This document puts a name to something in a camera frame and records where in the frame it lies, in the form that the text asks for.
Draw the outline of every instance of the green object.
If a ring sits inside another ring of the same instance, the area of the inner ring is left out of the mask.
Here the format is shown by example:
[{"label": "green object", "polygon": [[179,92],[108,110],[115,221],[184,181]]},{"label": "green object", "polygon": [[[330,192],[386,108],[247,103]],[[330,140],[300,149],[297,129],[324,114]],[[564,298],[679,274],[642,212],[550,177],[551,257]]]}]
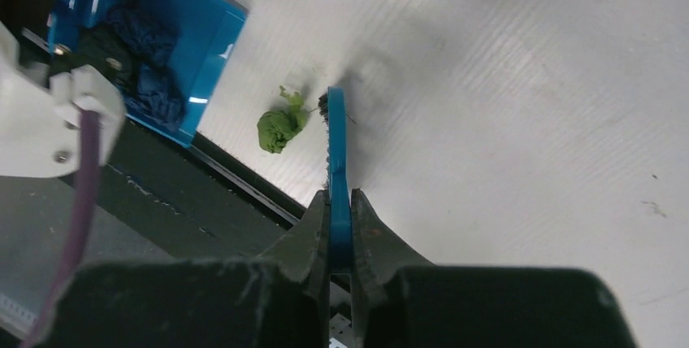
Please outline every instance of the green object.
[{"label": "green object", "polygon": [[304,98],[295,92],[288,94],[280,86],[280,96],[287,99],[286,111],[268,111],[258,120],[258,144],[270,153],[281,153],[287,142],[296,137],[306,126],[308,114],[301,108]]}]

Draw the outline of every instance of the dark gray surface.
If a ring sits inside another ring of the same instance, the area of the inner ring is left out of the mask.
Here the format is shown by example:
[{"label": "dark gray surface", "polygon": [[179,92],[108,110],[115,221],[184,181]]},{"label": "dark gray surface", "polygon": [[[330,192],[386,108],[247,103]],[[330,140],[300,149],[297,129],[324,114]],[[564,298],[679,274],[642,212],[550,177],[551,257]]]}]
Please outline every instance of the dark gray surface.
[{"label": "dark gray surface", "polygon": [[[57,179],[0,177],[0,295],[33,314],[39,311],[55,274],[73,194],[72,187]],[[86,262],[113,259],[164,262],[172,258],[99,207]],[[8,314],[0,306],[0,315]]]},{"label": "dark gray surface", "polygon": [[254,256],[284,229],[179,146],[126,122],[98,205],[175,257]]},{"label": "dark gray surface", "polygon": [[302,282],[309,274],[330,273],[327,266],[329,215],[325,209],[326,191],[319,191],[299,224],[286,232],[273,246],[261,253],[282,268],[291,281]]}]

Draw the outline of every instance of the white table surface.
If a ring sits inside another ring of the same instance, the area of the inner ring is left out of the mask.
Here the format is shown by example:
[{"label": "white table surface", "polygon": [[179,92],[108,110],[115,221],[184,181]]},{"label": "white table surface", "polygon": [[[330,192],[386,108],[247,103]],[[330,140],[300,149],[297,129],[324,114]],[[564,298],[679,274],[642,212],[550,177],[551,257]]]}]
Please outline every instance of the white table surface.
[{"label": "white table surface", "polygon": [[689,346],[687,0],[237,1],[203,135],[306,204],[324,125],[268,154],[255,124],[353,74],[350,185],[410,245],[592,270],[641,346]]}]

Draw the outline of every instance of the white plastic bracket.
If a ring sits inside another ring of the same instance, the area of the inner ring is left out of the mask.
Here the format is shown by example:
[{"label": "white plastic bracket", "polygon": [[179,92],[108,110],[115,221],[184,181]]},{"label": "white plastic bracket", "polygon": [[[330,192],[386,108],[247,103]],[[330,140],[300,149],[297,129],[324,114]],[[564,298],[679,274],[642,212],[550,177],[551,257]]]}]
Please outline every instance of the white plastic bracket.
[{"label": "white plastic bracket", "polygon": [[94,67],[50,78],[50,91],[17,70],[17,43],[0,24],[0,176],[56,177],[79,161],[80,109],[101,114],[103,165],[124,123],[124,101]]}]

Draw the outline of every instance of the blue bin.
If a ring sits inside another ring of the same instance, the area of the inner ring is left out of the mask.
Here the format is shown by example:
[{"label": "blue bin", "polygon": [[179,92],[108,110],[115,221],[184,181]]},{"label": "blue bin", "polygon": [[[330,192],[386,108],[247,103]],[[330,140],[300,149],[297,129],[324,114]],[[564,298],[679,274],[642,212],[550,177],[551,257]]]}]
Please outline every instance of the blue bin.
[{"label": "blue bin", "polygon": [[[58,0],[49,22],[50,51],[57,43],[75,49],[80,29],[92,28],[114,4],[114,0]],[[182,146],[189,146],[244,26],[245,9],[232,0],[139,0],[139,5],[177,33],[167,66],[187,101],[184,118],[176,131],[171,132],[131,109],[128,116]]]}]

